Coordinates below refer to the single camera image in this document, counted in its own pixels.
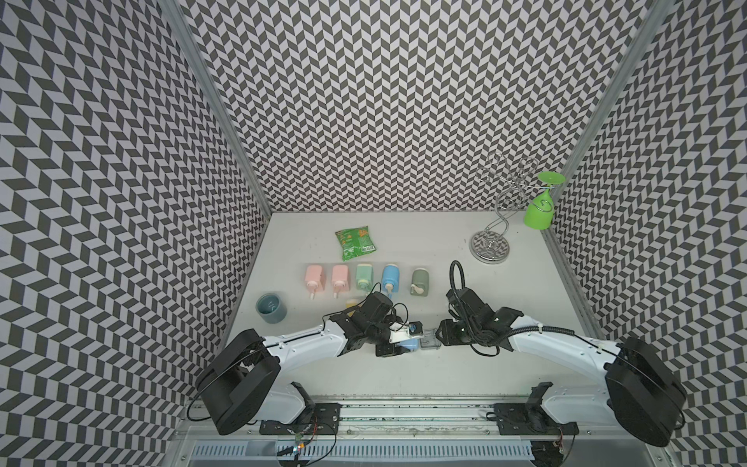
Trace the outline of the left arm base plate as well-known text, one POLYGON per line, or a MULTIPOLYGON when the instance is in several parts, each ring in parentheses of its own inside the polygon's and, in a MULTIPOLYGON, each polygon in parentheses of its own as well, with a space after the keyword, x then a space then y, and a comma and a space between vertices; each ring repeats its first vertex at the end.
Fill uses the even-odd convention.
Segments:
POLYGON ((339 403, 317 403, 312 409, 305 409, 291 423, 284 424, 276 420, 263 420, 260 425, 261 435, 291 436, 303 434, 336 435, 340 425, 339 403))

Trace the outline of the light blue pencil sharpener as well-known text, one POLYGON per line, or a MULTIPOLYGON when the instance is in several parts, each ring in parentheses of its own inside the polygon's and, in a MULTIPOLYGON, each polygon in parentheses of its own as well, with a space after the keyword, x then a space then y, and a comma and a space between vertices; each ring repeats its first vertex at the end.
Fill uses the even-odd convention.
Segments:
POLYGON ((410 340, 399 342, 398 346, 400 346, 400 348, 404 348, 408 350, 409 352, 413 352, 413 351, 420 349, 419 342, 420 342, 420 339, 410 339, 410 340))

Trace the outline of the grey transparent tray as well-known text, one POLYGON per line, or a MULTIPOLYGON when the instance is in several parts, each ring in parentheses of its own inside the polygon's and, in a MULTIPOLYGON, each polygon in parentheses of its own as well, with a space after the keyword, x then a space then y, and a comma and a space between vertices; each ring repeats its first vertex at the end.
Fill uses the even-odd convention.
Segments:
POLYGON ((436 337, 435 330, 426 330, 419 340, 419 347, 422 350, 437 350, 442 347, 442 343, 436 337))

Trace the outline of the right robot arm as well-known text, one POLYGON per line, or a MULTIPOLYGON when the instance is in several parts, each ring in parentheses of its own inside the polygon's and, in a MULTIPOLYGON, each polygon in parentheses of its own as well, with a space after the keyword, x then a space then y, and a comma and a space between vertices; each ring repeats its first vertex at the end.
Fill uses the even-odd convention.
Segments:
POLYGON ((511 307, 494 311, 467 287, 449 290, 447 300, 451 316, 436 331, 444 346, 525 353, 581 375, 574 387, 550 381, 533 387, 525 410, 535 428, 548 421, 616 425, 647 445, 664 448, 683 427, 684 386, 647 342, 595 340, 511 307))

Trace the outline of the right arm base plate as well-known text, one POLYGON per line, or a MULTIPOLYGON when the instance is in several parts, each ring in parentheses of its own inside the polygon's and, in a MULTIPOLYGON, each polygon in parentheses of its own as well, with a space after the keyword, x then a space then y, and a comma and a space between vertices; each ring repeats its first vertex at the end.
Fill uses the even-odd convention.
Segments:
POLYGON ((580 433, 576 422, 560 424, 552 420, 539 406, 519 403, 494 404, 486 414, 501 435, 573 436, 580 433))

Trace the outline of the sage green pencil sharpener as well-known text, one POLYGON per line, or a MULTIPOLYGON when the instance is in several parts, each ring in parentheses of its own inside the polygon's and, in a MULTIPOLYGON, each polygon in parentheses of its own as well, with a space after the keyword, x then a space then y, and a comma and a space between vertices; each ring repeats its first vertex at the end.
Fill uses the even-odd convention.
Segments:
POLYGON ((410 281, 410 295, 426 297, 429 293, 430 274, 425 268, 417 268, 412 272, 410 281))

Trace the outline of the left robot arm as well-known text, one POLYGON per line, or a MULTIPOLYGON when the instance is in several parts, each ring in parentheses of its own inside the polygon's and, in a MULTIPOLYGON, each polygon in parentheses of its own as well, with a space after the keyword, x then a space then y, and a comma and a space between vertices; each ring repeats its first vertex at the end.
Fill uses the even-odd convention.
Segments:
POLYGON ((420 339, 422 323, 398 317, 395 309, 383 293, 372 292, 353 307, 325 315, 309 330, 272 337, 242 331, 198 376, 196 399, 221 435, 257 420, 306 424, 314 402, 303 385, 279 384, 278 377, 365 344, 375 346, 380 358, 408 353, 401 344, 420 339))

